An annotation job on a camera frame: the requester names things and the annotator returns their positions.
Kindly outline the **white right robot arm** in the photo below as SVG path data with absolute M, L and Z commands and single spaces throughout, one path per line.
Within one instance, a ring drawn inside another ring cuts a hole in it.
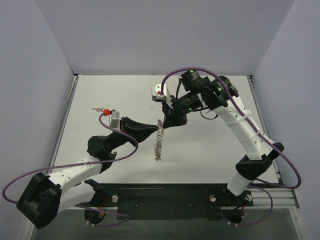
M 214 80 L 201 77 L 201 68 L 182 68 L 179 82 L 186 90 L 180 98 L 169 93 L 165 82 L 152 89 L 152 99 L 162 103 L 163 128 L 179 127 L 187 123 L 187 114 L 199 109 L 209 109 L 220 117 L 234 133 L 245 151 L 236 164 L 236 174 L 223 192 L 224 201 L 236 204 L 250 183 L 272 165 L 284 146 L 273 142 L 259 128 L 252 113 L 242 102 L 236 87 L 225 76 L 213 74 Z

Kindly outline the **steel keyring disc with rings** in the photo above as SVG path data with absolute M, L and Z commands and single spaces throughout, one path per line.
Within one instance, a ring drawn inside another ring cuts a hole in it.
M 156 131 L 156 143 L 154 145 L 154 154 L 155 158 L 162 156 L 162 145 L 163 145 L 163 137 L 162 137 L 162 129 L 163 129 L 163 122 L 158 119 L 157 120 L 157 131 Z

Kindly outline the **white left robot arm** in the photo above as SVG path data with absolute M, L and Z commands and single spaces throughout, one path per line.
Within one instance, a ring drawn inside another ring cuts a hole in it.
M 119 121 L 119 129 L 112 129 L 111 134 L 89 138 L 87 155 L 81 161 L 47 175 L 42 172 L 35 174 L 19 198 L 17 209 L 36 228 L 42 229 L 65 209 L 82 203 L 99 205 L 103 193 L 90 177 L 101 174 L 117 161 L 113 152 L 116 148 L 126 143 L 137 148 L 158 129 L 157 125 L 123 117 Z

